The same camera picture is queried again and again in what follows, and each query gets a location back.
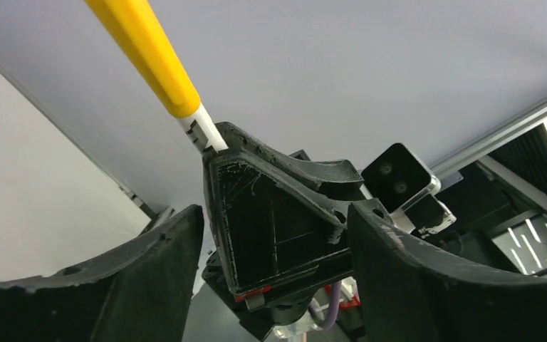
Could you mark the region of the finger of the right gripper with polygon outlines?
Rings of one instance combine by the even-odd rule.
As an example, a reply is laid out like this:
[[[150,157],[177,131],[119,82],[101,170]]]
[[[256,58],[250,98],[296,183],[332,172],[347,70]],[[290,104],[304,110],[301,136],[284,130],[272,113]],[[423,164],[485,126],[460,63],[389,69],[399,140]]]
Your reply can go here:
[[[349,160],[313,161],[304,150],[286,155],[233,123],[220,122],[216,127],[230,148],[255,155],[317,193],[331,199],[364,198],[360,190],[364,179]]]

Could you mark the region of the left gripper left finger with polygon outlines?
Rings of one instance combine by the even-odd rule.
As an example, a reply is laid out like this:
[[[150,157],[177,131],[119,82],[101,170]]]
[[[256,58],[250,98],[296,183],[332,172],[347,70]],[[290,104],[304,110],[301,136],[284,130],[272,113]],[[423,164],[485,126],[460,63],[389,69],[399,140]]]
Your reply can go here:
[[[193,204],[52,276],[0,282],[0,341],[180,341],[203,231]]]

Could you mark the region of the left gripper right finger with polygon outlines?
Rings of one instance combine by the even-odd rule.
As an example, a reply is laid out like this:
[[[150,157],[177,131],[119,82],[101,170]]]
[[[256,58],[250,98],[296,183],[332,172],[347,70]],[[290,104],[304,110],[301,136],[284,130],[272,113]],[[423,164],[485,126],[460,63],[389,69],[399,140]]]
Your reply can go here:
[[[370,341],[547,341],[547,279],[461,258],[348,208],[353,275]]]

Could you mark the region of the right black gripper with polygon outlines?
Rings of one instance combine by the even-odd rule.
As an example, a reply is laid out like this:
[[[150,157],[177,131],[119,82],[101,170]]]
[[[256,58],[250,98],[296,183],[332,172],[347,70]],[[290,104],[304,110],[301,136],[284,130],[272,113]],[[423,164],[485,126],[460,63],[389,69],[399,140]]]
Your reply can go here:
[[[205,166],[217,249],[202,278],[258,341],[322,331],[351,341],[362,319],[346,234],[348,203],[244,150]]]

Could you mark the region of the orange marker cap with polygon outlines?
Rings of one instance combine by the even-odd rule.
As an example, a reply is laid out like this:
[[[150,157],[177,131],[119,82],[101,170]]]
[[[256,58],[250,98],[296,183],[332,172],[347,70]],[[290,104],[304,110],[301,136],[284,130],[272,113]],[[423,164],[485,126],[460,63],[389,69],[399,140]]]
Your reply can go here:
[[[86,4],[171,116],[186,118],[198,110],[199,94],[148,1]]]

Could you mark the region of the white orange marker pen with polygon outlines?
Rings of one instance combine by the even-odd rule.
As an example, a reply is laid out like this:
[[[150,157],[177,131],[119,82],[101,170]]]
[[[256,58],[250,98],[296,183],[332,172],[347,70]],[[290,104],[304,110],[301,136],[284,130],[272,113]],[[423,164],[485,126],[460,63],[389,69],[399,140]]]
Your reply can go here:
[[[193,114],[178,118],[177,122],[200,153],[208,150],[219,152],[229,148],[202,103]]]

